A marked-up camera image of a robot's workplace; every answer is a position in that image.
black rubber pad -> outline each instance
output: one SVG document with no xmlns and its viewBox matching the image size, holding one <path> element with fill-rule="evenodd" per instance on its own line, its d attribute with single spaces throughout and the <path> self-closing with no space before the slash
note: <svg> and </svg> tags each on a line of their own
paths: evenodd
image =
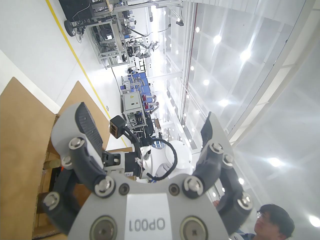
<svg viewBox="0 0 320 240">
<path fill-rule="evenodd" d="M 102 157 L 103 141 L 98 132 L 95 121 L 84 102 L 79 105 L 75 112 L 75 122 L 77 123 L 80 132 L 87 136 L 94 149 L 100 157 Z"/>
</svg>

person's hand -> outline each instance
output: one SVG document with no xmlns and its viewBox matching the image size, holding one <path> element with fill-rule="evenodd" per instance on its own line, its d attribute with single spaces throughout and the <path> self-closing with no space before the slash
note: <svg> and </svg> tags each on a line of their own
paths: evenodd
<svg viewBox="0 0 320 240">
<path fill-rule="evenodd" d="M 219 202 L 220 202 L 220 201 L 216 200 L 216 201 L 213 201 L 212 203 L 213 203 L 214 207 L 217 207 L 218 204 L 219 204 Z"/>
</svg>

box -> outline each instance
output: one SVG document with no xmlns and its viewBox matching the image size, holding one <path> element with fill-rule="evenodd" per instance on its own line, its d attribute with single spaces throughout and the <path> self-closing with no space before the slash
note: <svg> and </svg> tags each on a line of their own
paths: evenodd
<svg viewBox="0 0 320 240">
<path fill-rule="evenodd" d="M 85 102 L 88 107 L 106 148 L 109 120 L 79 82 L 59 114 L 79 102 Z M 59 158 L 50 141 L 58 116 L 16 78 L 11 79 L 0 96 L 0 239 L 32 239 L 34 227 L 44 235 L 55 230 L 45 214 L 36 214 L 36 206 L 38 192 L 43 192 L 50 178 L 46 175 L 49 171 L 43 174 L 44 161 Z M 82 188 L 78 193 L 86 192 Z"/>
</svg>

white robot body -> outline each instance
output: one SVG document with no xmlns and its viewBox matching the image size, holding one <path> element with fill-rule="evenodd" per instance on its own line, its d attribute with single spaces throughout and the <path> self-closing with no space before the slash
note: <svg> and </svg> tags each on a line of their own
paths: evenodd
<svg viewBox="0 0 320 240">
<path fill-rule="evenodd" d="M 168 176 L 169 179 L 177 176 L 181 173 L 192 174 L 192 154 L 190 149 L 181 141 L 171 141 L 171 145 L 174 147 L 177 153 L 177 166 L 173 172 Z M 142 155 L 147 153 L 147 149 L 144 149 Z M 154 177 L 163 176 L 173 165 L 174 154 L 168 145 L 165 145 L 162 149 L 156 149 L 151 147 L 151 155 L 149 159 L 143 162 L 145 171 L 142 174 L 143 179 L 148 179 L 146 173 L 150 173 Z"/>
</svg>

